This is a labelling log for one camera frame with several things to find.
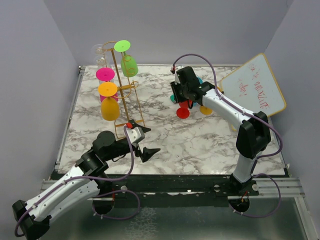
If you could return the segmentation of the red wine glass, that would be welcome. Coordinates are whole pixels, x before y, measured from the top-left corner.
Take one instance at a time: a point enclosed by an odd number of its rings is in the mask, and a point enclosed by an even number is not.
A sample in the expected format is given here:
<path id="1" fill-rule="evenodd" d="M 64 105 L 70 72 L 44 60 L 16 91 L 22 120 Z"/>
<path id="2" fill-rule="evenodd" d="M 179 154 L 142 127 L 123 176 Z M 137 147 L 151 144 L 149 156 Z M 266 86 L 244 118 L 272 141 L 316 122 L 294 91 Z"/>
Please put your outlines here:
<path id="1" fill-rule="evenodd" d="M 193 107 L 193 102 L 186 100 L 179 103 L 179 108 L 176 111 L 176 115 L 180 119 L 187 119 L 190 115 L 189 109 Z"/>

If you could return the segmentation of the orange wine glass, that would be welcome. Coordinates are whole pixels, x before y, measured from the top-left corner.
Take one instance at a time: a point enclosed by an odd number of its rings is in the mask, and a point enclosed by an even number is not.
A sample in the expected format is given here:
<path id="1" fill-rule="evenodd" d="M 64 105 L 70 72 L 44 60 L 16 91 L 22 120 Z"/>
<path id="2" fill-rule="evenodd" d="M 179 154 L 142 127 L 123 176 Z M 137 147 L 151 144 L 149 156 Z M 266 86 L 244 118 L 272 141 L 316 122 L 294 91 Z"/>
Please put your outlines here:
<path id="1" fill-rule="evenodd" d="M 203 97 L 205 96 L 207 100 L 209 99 L 209 97 L 211 97 L 212 99 L 213 99 L 213 98 L 218 98 L 218 95 L 217 95 L 217 93 L 216 93 L 216 90 L 218 90 L 220 93 L 223 94 L 223 91 L 221 90 L 221 88 L 218 87 L 218 86 L 216 86 L 215 89 L 213 89 L 213 88 L 210 89 L 210 93 L 204 92 L 204 94 L 201 96 L 201 104 L 200 104 L 199 110 L 200 110 L 200 112 L 201 112 L 203 115 L 206 115 L 206 116 L 207 116 L 207 115 L 212 114 L 212 112 L 213 112 L 213 110 L 212 110 L 211 108 L 206 107 L 206 106 L 204 105 Z"/>
<path id="2" fill-rule="evenodd" d="M 113 82 L 104 82 L 98 87 L 98 93 L 104 97 L 100 108 L 102 118 L 106 121 L 115 121 L 120 116 L 117 92 L 118 87 Z"/>

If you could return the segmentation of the gold wire glass rack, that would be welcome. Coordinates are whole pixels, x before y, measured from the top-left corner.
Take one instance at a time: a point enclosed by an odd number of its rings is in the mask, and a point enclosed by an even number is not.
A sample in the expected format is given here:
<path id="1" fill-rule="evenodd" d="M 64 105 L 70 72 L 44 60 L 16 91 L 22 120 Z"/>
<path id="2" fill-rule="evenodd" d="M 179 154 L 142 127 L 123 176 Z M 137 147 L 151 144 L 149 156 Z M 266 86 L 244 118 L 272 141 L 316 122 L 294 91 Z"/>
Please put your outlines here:
<path id="1" fill-rule="evenodd" d="M 105 52 L 102 54 L 104 57 L 106 57 L 107 52 L 111 53 L 115 72 L 117 76 L 118 81 L 118 91 L 116 94 L 117 101 L 122 101 L 122 105 L 119 108 L 120 113 L 124 113 L 124 115 L 120 115 L 120 117 L 123 120 L 129 121 L 130 120 L 130 114 L 133 112 L 130 109 L 130 106 L 135 106 L 136 110 L 139 112 L 140 117 L 136 120 L 137 123 L 142 124 L 145 126 L 145 120 L 143 117 L 143 112 L 141 109 L 141 104 L 139 101 L 139 97 L 137 94 L 136 88 L 138 87 L 138 82 L 132 80 L 132 77 L 126 77 L 123 74 L 122 68 L 121 68 L 121 60 L 122 55 L 120 52 L 115 51 L 114 45 L 117 41 L 109 41 L 103 44 L 105 48 Z"/>

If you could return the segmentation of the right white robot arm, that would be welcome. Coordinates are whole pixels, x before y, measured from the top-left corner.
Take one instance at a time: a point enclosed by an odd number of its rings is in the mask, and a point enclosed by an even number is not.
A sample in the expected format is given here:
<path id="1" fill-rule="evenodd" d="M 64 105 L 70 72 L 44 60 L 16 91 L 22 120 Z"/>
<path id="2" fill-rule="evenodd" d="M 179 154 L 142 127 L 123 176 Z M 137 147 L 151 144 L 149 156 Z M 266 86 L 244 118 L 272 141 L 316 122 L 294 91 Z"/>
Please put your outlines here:
<path id="1" fill-rule="evenodd" d="M 199 82 L 190 66 L 171 68 L 175 80 L 170 83 L 177 103 L 191 101 L 208 108 L 225 120 L 237 131 L 236 148 L 239 152 L 236 168 L 232 173 L 233 181 L 229 189 L 240 196 L 248 189 L 247 182 L 252 178 L 257 157 L 266 149 L 271 141 L 267 115 L 260 111 L 254 113 L 241 107 L 223 95 L 210 82 Z"/>

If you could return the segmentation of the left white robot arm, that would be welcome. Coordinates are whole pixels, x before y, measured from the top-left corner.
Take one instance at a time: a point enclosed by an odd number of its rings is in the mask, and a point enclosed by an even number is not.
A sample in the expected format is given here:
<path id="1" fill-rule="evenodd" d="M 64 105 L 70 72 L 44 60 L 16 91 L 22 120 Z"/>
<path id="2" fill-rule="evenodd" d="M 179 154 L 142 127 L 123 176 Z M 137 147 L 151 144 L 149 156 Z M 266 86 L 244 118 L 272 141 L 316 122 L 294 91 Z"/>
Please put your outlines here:
<path id="1" fill-rule="evenodd" d="M 125 180 L 134 169 L 132 164 L 127 174 L 109 178 L 105 174 L 108 161 L 130 154 L 132 161 L 139 157 L 146 162 L 160 151 L 159 148 L 140 148 L 139 143 L 150 131 L 130 120 L 123 126 L 125 137 L 120 140 L 109 130 L 100 132 L 91 148 L 57 182 L 37 196 L 12 205 L 16 220 L 14 235 L 37 240 L 49 230 L 51 221 L 76 203 L 92 197 L 106 197 L 111 190 L 110 183 Z"/>

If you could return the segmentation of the green wine glass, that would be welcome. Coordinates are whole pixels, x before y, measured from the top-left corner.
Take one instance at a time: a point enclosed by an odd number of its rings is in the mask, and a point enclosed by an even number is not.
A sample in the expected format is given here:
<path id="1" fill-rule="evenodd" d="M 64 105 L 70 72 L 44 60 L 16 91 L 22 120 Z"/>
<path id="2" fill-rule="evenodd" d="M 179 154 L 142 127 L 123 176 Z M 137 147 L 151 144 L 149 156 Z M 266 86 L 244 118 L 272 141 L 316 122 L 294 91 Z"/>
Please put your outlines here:
<path id="1" fill-rule="evenodd" d="M 130 49 L 131 43 L 128 40 L 117 41 L 114 50 L 121 53 L 121 69 L 125 77 L 132 78 L 138 74 L 138 65 L 136 60 L 127 51 Z"/>

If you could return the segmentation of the pink wine glass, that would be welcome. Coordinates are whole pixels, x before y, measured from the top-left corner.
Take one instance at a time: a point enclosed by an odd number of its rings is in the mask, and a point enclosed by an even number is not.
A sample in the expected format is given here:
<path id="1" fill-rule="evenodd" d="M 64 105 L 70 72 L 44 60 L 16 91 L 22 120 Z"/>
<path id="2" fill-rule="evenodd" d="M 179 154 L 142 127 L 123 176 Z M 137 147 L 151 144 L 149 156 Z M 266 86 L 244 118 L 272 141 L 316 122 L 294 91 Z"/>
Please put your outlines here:
<path id="1" fill-rule="evenodd" d="M 99 84 L 103 84 L 105 82 L 114 82 L 115 72 L 110 67 L 102 67 L 98 69 L 95 73 L 96 78 L 99 81 Z"/>

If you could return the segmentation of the clear wine glass lower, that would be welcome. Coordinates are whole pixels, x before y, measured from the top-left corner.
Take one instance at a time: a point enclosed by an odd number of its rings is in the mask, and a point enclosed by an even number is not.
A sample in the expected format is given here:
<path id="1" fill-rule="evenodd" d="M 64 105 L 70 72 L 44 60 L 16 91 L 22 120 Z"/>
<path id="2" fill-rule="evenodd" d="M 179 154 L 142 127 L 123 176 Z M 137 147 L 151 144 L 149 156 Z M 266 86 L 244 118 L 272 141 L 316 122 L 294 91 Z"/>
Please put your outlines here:
<path id="1" fill-rule="evenodd" d="M 108 65 L 108 61 L 106 60 L 106 58 L 104 56 L 96 56 L 94 59 L 95 63 L 97 66 L 107 66 Z"/>

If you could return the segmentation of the clear wine glass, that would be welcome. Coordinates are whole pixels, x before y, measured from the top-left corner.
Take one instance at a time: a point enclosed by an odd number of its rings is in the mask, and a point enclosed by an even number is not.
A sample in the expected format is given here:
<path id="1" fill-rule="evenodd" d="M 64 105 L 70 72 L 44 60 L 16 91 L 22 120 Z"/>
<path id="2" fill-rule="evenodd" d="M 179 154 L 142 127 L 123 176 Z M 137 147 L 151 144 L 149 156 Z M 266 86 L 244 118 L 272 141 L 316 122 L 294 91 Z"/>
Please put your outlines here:
<path id="1" fill-rule="evenodd" d="M 95 63 L 97 66 L 107 66 L 108 65 L 108 61 L 106 60 L 106 58 L 104 56 L 96 56 L 94 59 Z"/>
<path id="2" fill-rule="evenodd" d="M 103 44 L 96 44 L 91 48 L 91 51 L 95 55 L 102 55 L 106 50 Z"/>

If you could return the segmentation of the clear wine glass upper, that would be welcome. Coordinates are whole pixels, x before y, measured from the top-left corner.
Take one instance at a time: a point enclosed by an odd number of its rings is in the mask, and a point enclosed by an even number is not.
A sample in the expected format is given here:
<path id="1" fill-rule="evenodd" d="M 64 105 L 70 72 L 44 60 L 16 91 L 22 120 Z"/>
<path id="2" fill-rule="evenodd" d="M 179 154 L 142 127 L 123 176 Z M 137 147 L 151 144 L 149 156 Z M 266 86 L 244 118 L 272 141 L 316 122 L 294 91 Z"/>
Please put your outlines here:
<path id="1" fill-rule="evenodd" d="M 91 51 L 95 55 L 102 55 L 106 50 L 103 44 L 96 44 L 91 48 Z"/>

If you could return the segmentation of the yellow framed whiteboard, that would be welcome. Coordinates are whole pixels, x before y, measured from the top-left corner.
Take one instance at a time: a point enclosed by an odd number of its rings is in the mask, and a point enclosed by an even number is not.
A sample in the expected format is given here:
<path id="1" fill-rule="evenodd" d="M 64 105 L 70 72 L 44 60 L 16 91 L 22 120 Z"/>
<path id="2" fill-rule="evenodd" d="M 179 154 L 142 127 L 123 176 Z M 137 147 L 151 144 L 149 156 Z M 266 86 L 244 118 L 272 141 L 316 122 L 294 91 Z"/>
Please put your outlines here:
<path id="1" fill-rule="evenodd" d="M 268 117 L 282 112 L 287 103 L 264 53 L 247 61 L 220 81 L 224 95 L 253 112 Z"/>

